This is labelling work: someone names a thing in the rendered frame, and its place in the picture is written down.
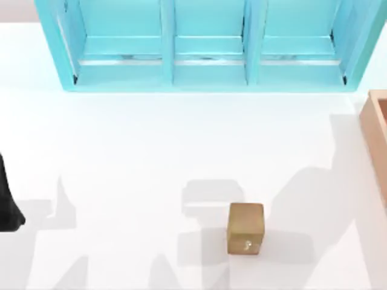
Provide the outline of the light blue rack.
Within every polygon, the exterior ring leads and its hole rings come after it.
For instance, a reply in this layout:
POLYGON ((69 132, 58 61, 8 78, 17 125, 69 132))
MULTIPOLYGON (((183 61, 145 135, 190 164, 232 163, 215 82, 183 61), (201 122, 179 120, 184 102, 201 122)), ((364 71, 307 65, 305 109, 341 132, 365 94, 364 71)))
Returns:
POLYGON ((387 0, 34 0, 64 90, 352 92, 387 0))

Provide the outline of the brown bread loaf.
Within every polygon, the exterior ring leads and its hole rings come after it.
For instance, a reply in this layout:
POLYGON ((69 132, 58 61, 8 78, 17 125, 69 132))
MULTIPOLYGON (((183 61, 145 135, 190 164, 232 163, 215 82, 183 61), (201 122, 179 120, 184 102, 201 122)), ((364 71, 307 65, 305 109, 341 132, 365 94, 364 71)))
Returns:
POLYGON ((261 203, 233 202, 227 223, 227 253, 258 255, 265 235, 264 206, 261 203))

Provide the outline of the salmon-coloured box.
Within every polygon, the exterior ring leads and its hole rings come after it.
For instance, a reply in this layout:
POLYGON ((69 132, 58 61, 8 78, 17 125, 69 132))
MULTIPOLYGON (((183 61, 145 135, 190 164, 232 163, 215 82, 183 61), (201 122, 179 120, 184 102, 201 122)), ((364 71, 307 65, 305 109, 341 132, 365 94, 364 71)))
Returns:
POLYGON ((387 89, 372 89, 360 111, 360 125, 387 210, 387 89))

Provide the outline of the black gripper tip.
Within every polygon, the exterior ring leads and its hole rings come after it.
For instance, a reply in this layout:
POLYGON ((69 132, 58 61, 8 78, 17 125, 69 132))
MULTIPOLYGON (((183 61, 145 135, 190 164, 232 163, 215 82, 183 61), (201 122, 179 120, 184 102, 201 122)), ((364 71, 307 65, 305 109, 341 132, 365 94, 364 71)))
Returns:
POLYGON ((4 159, 0 154, 0 232, 15 232, 25 222, 25 216, 12 197, 5 171, 4 159))

